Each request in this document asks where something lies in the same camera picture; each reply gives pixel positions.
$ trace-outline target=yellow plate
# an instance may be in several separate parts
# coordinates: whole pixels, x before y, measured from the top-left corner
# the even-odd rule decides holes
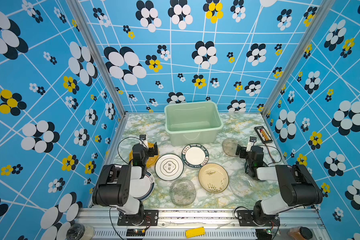
[[[199,182],[208,192],[219,193],[227,188],[229,177],[227,171],[222,166],[208,163],[199,171]]]
[[[154,146],[154,143],[148,142],[148,147],[153,147],[153,146]],[[131,152],[129,153],[129,161],[131,161],[132,159],[133,159],[133,155],[132,155],[132,150],[131,150]],[[146,167],[150,167],[153,164],[155,164],[157,162],[157,159],[158,159],[158,155],[149,157],[148,161],[146,162]]]

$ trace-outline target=mounting plate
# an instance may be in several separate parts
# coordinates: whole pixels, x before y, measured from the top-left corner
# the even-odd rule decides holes
[[[236,213],[238,214],[240,227],[258,227],[256,223],[253,222],[252,212],[248,210],[237,210]],[[272,221],[270,220],[268,223],[264,225],[264,227],[274,227],[280,226],[280,218],[274,217]]]
[[[131,223],[130,221],[128,221],[126,219],[126,217],[124,215],[120,215],[117,221],[117,225],[118,226],[139,226],[139,227],[146,227],[149,225],[149,221],[148,223],[146,222],[146,217],[150,217],[151,218],[151,226],[157,226],[157,220],[158,220],[158,210],[144,210],[144,220],[141,224],[139,225],[135,225],[133,223]]]

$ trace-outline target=blue wallpaper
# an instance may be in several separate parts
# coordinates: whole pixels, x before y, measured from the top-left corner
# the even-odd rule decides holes
[[[0,239],[65,239],[118,118],[65,1],[0,1]]]
[[[126,111],[213,101],[257,112],[321,0],[79,2]]]
[[[321,187],[332,239],[360,239],[360,1],[337,0],[266,115]]]

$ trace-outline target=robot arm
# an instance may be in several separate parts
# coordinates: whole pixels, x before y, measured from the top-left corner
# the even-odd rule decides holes
[[[247,147],[238,145],[236,155],[246,159],[246,173],[254,180],[278,181],[280,189],[278,194],[256,202],[253,208],[256,224],[263,225],[278,213],[294,207],[322,202],[321,191],[304,165],[265,167],[263,148],[254,146],[253,138],[250,137]]]
[[[149,156],[158,154],[157,143],[147,148],[146,135],[140,135],[140,143],[132,147],[132,165],[105,165],[93,190],[92,201],[101,206],[117,208],[131,221],[142,221],[144,206],[141,201],[129,197],[130,180],[143,179]]]

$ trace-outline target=jar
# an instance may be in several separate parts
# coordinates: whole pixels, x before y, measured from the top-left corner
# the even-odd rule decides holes
[[[307,227],[294,227],[288,231],[288,236],[294,240],[308,240],[313,237],[312,231]]]

